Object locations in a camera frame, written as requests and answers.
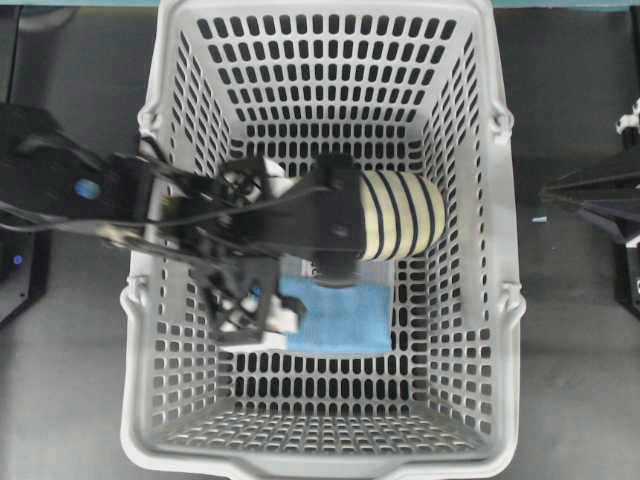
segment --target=blue light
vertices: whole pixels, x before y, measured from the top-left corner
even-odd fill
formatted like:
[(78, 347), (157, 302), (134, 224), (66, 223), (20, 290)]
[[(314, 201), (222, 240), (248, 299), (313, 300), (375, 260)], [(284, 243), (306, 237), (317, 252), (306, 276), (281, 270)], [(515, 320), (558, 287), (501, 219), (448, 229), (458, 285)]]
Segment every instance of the blue light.
[(79, 196), (87, 200), (95, 200), (101, 193), (100, 185), (86, 178), (82, 178), (76, 182), (75, 191)]

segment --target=striped cylinder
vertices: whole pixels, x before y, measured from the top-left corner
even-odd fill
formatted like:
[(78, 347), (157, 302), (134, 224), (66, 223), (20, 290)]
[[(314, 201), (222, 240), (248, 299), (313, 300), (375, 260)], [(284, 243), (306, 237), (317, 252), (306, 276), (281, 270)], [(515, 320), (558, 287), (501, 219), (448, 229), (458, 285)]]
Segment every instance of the striped cylinder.
[(362, 172), (360, 196), (366, 245), (360, 260), (392, 260), (421, 253), (444, 231), (444, 200), (413, 173)]

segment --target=blue towel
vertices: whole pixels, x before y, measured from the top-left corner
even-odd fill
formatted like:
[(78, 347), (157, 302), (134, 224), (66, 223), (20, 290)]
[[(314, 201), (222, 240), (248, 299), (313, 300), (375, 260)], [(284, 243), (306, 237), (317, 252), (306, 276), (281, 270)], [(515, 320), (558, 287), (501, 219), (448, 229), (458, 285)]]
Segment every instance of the blue towel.
[(381, 354), (391, 351), (391, 288), (361, 284), (324, 288), (310, 278), (283, 276), (283, 295), (298, 297), (309, 313), (289, 334), (288, 350), (303, 353)]

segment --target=dark floor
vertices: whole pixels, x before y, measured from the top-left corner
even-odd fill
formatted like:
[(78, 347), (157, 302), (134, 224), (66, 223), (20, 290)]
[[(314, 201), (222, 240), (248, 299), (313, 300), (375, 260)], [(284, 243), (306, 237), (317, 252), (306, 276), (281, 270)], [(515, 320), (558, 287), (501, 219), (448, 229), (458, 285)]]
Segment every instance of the dark floor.
[[(11, 101), (50, 109), (81, 142), (132, 151), (155, 12), (35, 14), (21, 16), (13, 77), (3, 57), (11, 17), (0, 14), (0, 97), (10, 88)], [(638, 96), (630, 20), (562, 10), (503, 10), (496, 20), (516, 117), (529, 304), (520, 442), (500, 478), (635, 479), (640, 322), (614, 301), (608, 240), (536, 196), (549, 179), (620, 150), (613, 123)], [(541, 215), (547, 223), (531, 222)], [(54, 236), (47, 296), (0, 329), (0, 478), (197, 478), (141, 470), (120, 448), (126, 331), (117, 298), (127, 270), (123, 252)]]

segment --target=microfiber cloth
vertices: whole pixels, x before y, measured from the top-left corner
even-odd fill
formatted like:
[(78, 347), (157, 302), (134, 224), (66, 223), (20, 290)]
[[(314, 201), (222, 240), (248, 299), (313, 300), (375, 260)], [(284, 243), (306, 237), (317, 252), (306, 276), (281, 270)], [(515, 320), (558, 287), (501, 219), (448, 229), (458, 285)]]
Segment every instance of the microfiber cloth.
[(391, 288), (360, 284), (325, 288), (311, 278), (283, 276), (280, 292), (297, 297), (308, 313), (288, 334), (288, 350), (303, 353), (381, 354), (391, 351)]

